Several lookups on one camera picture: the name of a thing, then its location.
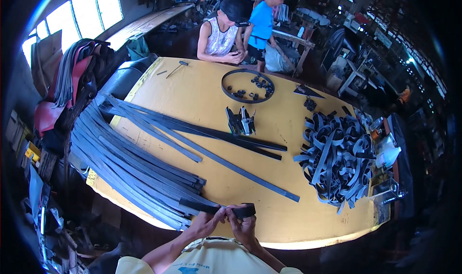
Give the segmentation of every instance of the black shorts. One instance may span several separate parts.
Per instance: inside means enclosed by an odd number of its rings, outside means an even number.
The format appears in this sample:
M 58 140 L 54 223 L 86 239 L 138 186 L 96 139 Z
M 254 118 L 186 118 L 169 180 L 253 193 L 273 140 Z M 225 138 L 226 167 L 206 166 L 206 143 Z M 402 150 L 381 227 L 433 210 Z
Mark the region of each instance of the black shorts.
M 249 52 L 250 57 L 253 57 L 258 61 L 265 61 L 265 49 L 258 49 L 249 44 L 247 45 L 247 51 Z

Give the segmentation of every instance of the person's right hand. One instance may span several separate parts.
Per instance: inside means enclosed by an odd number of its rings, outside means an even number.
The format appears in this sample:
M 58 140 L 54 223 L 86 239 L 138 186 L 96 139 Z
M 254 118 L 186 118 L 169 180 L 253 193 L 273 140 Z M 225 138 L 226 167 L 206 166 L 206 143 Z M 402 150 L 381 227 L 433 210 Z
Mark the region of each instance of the person's right hand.
M 231 223 L 231 229 L 234 234 L 234 237 L 244 245 L 249 251 L 252 251 L 253 248 L 260 245 L 255 238 L 255 224 L 257 221 L 257 217 L 251 216 L 244 218 L 242 222 L 240 222 L 232 209 L 236 208 L 245 208 L 246 204 L 241 205 L 229 205 L 226 207 L 226 214 L 228 215 L 228 220 Z
M 223 62 L 238 64 L 242 61 L 242 53 L 239 51 L 233 51 L 223 56 Z

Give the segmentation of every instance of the worker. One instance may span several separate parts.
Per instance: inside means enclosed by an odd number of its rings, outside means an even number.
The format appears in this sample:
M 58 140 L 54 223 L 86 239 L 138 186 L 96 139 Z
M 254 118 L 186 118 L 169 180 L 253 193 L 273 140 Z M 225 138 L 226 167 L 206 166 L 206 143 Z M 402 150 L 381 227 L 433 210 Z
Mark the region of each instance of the worker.
M 252 11 L 250 16 L 250 26 L 244 33 L 244 48 L 249 52 L 249 56 L 257 60 L 257 71 L 265 70 L 265 48 L 270 40 L 272 47 L 276 47 L 276 40 L 273 32 L 273 9 L 279 6 L 284 0 L 265 0 L 260 2 Z
M 215 215 L 200 212 L 192 225 L 172 241 L 147 253 L 141 260 L 119 259 L 116 274 L 213 274 L 283 273 L 300 274 L 268 253 L 255 238 L 255 216 L 239 221 L 230 205 Z M 234 238 L 211 236 L 218 222 L 231 224 Z
M 204 61 L 238 64 L 246 56 L 242 27 L 246 23 L 241 0 L 223 0 L 217 16 L 200 27 L 197 58 Z M 237 51 L 230 52 L 236 42 Z
M 398 94 L 398 99 L 396 102 L 390 105 L 390 107 L 385 111 L 385 116 L 388 116 L 394 112 L 398 114 L 402 114 L 405 107 L 404 104 L 409 101 L 409 98 L 411 96 L 411 89 L 409 85 L 406 86 L 406 89 Z

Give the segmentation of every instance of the cardboard box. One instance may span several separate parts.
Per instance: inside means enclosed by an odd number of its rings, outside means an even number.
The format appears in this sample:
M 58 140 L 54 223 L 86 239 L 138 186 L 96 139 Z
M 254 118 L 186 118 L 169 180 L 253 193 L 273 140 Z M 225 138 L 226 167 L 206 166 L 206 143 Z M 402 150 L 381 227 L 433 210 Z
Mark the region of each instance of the cardboard box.
M 340 86 L 342 85 L 342 83 L 343 83 L 343 79 L 338 78 L 337 76 L 335 76 L 334 73 L 332 72 L 332 70 L 329 70 L 327 72 L 326 86 L 330 90 L 338 91 Z

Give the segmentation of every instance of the white tank top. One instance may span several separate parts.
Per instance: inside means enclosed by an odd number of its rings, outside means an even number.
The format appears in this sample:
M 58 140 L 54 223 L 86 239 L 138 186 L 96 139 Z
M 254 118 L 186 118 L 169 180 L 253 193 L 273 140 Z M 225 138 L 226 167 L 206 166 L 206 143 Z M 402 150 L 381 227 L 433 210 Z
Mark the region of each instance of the white tank top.
M 225 32 L 221 32 L 216 17 L 211 18 L 209 22 L 212 26 L 212 33 L 208 37 L 205 53 L 213 56 L 227 55 L 236 40 L 236 25 L 230 26 Z

